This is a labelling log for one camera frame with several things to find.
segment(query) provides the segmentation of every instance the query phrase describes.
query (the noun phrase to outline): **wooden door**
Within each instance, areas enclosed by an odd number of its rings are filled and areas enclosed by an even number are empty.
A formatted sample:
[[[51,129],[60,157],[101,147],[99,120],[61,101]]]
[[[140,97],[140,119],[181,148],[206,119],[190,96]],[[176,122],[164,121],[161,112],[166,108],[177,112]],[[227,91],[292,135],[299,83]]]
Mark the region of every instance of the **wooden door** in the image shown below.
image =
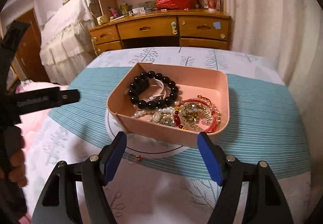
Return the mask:
[[[32,81],[49,82],[49,78],[40,61],[41,36],[35,18],[34,10],[31,9],[17,18],[18,21],[29,23],[30,27],[22,38],[16,53],[17,60],[28,79]]]

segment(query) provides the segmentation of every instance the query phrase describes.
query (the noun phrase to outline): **small red charm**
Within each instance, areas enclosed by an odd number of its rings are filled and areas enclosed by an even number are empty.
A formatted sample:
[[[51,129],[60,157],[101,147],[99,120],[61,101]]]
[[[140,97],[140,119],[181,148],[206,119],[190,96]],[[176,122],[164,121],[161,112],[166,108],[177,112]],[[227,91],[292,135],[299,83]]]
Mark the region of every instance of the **small red charm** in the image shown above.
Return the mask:
[[[174,123],[175,126],[180,126],[180,117],[177,114],[174,115]]]
[[[142,156],[140,156],[140,155],[138,155],[138,156],[136,156],[136,160],[137,160],[138,162],[140,162],[140,161],[142,161],[142,160],[143,160],[143,157],[142,157]]]

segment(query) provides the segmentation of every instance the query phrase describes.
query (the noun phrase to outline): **white round plate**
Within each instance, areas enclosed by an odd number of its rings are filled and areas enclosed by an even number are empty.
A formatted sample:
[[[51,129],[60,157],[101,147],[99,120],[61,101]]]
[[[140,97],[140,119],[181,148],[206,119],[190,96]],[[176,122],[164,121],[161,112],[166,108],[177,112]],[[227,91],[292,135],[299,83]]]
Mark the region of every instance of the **white round plate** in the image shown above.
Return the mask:
[[[114,119],[108,110],[105,112],[105,127],[111,140],[119,131],[124,131],[122,126]],[[183,152],[188,147],[154,140],[145,136],[128,133],[126,152],[141,155],[146,158],[162,158]]]

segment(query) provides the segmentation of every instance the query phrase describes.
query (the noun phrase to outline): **finger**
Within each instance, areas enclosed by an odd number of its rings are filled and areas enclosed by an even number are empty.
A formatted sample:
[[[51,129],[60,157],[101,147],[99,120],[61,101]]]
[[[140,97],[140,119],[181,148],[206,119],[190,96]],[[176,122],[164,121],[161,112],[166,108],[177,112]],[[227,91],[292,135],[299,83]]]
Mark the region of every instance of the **finger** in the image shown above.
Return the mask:
[[[4,179],[5,174],[3,172],[3,170],[0,168],[0,179]]]
[[[13,167],[21,166],[25,163],[25,154],[22,150],[14,153],[10,158],[10,164]]]
[[[21,136],[21,139],[20,139],[20,147],[21,148],[24,148],[25,146],[26,146],[26,143],[25,143],[24,137]]]
[[[9,180],[11,182],[18,182],[19,180],[22,180],[26,175],[26,167],[25,165],[21,165],[19,167],[16,167],[9,173]]]
[[[17,185],[18,185],[18,187],[23,188],[24,186],[27,185],[27,183],[28,183],[28,180],[26,177],[24,177],[23,179],[21,179],[17,182]]]

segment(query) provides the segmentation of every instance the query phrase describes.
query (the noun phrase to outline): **black bead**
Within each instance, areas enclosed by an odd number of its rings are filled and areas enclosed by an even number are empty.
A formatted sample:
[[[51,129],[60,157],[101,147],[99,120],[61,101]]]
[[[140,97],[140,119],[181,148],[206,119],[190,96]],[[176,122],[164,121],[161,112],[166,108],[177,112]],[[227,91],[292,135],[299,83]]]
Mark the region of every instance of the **black bead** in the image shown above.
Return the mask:
[[[141,74],[140,74],[140,77],[143,79],[143,80],[145,80],[146,78],[148,78],[148,74],[147,74],[147,72],[142,72]]]
[[[166,106],[171,106],[174,103],[174,100],[171,97],[165,98]]]
[[[171,87],[171,91],[177,93],[178,92],[178,87],[177,86]]]
[[[170,87],[170,88],[172,88],[172,87],[174,87],[174,86],[176,86],[176,84],[175,84],[175,82],[174,81],[170,81],[169,83],[168,83],[168,86]]]
[[[129,88],[131,88],[131,89],[137,89],[137,85],[136,85],[136,83],[135,83],[135,82],[132,82],[132,83],[130,84]]]
[[[148,77],[149,77],[149,78],[154,78],[154,77],[155,77],[155,72],[154,72],[154,71],[152,71],[152,70],[151,70],[151,71],[149,71],[149,72],[148,72]]]
[[[131,101],[131,103],[133,103],[134,105],[137,105],[137,103],[139,102],[139,97],[137,97],[137,96],[132,96],[132,97],[130,98],[130,101]]]
[[[164,76],[163,78],[162,78],[162,80],[161,80],[164,84],[168,84],[169,83],[169,81],[170,81],[170,79],[169,79],[169,77],[168,76]]]
[[[176,92],[171,92],[171,93],[169,94],[169,97],[170,97],[171,99],[173,99],[173,100],[176,100],[176,99],[177,99],[177,93],[176,93]]]
[[[129,94],[130,96],[136,96],[136,95],[137,95],[137,90],[136,90],[136,89],[129,89],[128,94]]]
[[[143,79],[140,76],[136,76],[133,80],[135,83],[140,83],[141,81],[143,81]]]
[[[147,103],[146,103],[146,101],[144,101],[144,100],[140,100],[139,102],[138,102],[138,108],[139,109],[145,109],[147,107]]]
[[[164,108],[164,107],[166,107],[165,101],[163,101],[162,99],[157,100],[156,101],[156,107],[158,107],[158,108]]]
[[[147,108],[148,109],[155,109],[156,108],[156,102],[155,101],[149,101],[147,103]]]
[[[157,73],[155,75],[155,79],[162,80],[163,79],[163,75],[161,73]]]

